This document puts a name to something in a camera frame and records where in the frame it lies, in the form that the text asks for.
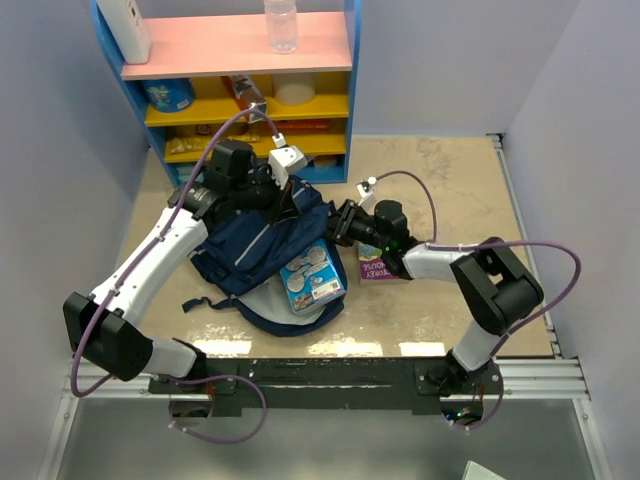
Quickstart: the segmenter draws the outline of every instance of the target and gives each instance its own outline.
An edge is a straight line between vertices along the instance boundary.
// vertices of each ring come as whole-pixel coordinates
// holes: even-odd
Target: robotic arm
[[[86,297],[79,293],[69,296],[63,313],[74,351],[98,306],[113,293],[82,352],[87,360],[123,381],[143,372],[200,378],[205,362],[200,350],[180,340],[147,338],[136,326],[180,262],[220,222],[242,209],[260,210],[269,221],[296,214],[288,175],[306,165],[300,150],[284,146],[271,152],[268,163],[255,163],[253,149],[246,143],[218,143],[204,182],[190,189],[171,228],[161,233],[184,187],[176,189],[154,228],[110,278]],[[147,254],[126,283],[116,288],[116,280],[144,250]]]
[[[447,353],[445,368],[430,372],[428,380],[443,396],[474,383],[511,326],[544,299],[540,284],[509,248],[486,248],[470,254],[430,250],[428,244],[410,235],[402,205],[393,200],[378,202],[373,215],[347,200],[329,219],[327,238],[342,246],[357,240],[379,248],[387,269],[400,278],[458,284],[472,321],[460,342]],[[484,243],[500,242],[493,237]]]
[[[82,353],[86,359],[123,381],[142,372],[193,380],[206,377],[203,352],[180,340],[147,338],[136,326],[178,264],[234,212],[257,209],[268,221],[296,215],[288,175],[304,165],[306,160],[296,147],[276,149],[267,164],[255,165],[249,145],[234,141],[216,145],[204,182],[188,192],[171,228],[160,237],[183,193],[180,188],[169,199],[158,223],[118,271],[88,296],[73,293],[67,299],[63,311],[72,349],[77,350],[98,305],[113,294]],[[470,254],[430,250],[428,244],[410,235],[402,205],[395,201],[378,202],[374,214],[369,215],[353,200],[347,200],[328,219],[326,238],[342,246],[351,246],[357,240],[380,248],[382,260],[396,276],[458,283],[473,321],[462,340],[447,353],[444,367],[429,372],[428,380],[443,396],[474,383],[509,328],[543,299],[540,285],[509,248],[487,248]],[[126,283],[114,288],[116,280],[145,249],[150,250]]]

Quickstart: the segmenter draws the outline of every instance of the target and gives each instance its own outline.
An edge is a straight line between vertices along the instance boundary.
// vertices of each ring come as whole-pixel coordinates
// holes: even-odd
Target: box
[[[297,315],[307,315],[345,294],[323,239],[316,240],[291,260],[280,270],[280,276],[291,309]]]
[[[408,280],[391,274],[380,256],[382,250],[358,243],[358,263],[360,264],[360,284],[384,285],[387,283],[404,283]]]

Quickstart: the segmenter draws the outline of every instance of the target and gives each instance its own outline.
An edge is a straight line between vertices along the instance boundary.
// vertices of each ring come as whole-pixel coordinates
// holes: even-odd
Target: white bottle
[[[100,11],[127,63],[147,63],[151,35],[135,0],[97,0]]]
[[[271,76],[276,100],[283,105],[302,105],[313,100],[316,87],[313,73],[278,73]]]
[[[298,48],[296,0],[264,0],[269,44],[276,53],[291,53]]]

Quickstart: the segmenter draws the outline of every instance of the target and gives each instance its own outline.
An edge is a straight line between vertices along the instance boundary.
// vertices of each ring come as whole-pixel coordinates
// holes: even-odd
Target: white wall
[[[640,3],[582,0],[506,137],[531,238],[574,246],[576,291],[554,312],[579,354],[616,478],[640,471]],[[557,292],[568,263],[543,252]]]
[[[35,478],[70,349],[62,303],[113,268],[145,141],[86,2],[0,0],[0,478]]]
[[[579,0],[362,0],[354,133],[504,132]],[[244,14],[261,0],[139,0],[153,17]],[[297,0],[300,11],[341,0]]]

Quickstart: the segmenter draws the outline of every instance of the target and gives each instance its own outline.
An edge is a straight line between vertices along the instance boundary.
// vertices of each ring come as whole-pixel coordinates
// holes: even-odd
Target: pink shelf board
[[[122,68],[123,80],[236,73],[347,71],[352,61],[344,12],[298,14],[298,49],[274,53],[264,15],[146,19],[152,39],[144,65]]]

